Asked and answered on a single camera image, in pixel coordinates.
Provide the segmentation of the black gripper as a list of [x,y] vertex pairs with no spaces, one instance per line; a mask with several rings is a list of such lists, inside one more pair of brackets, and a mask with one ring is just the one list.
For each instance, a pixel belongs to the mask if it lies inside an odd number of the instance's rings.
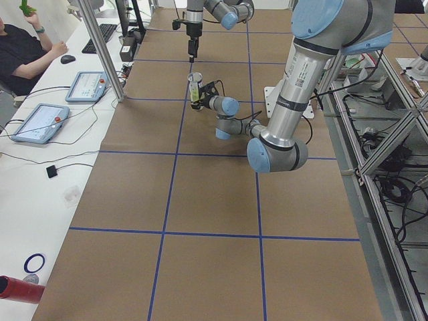
[[189,62],[193,63],[198,57],[199,38],[202,36],[203,24],[198,22],[187,22],[187,35],[190,37],[188,41]]
[[210,109],[210,94],[202,94],[198,103],[191,102],[191,108],[193,110],[202,110],[204,108]]

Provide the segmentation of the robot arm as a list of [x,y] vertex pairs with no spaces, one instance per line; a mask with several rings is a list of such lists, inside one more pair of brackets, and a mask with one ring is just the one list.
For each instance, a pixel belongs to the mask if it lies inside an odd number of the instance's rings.
[[267,126],[235,118],[233,98],[191,90],[191,105],[216,111],[216,136],[247,134],[247,159],[257,173],[294,171],[304,165],[308,148],[294,138],[326,62],[337,53],[361,54],[387,47],[392,39],[394,1],[299,1],[292,14],[295,51]]
[[254,14],[253,1],[221,1],[192,0],[187,1],[182,23],[186,25],[189,36],[189,61],[194,62],[199,48],[199,38],[203,31],[203,12],[210,13],[226,30],[232,29],[237,23],[249,21]]

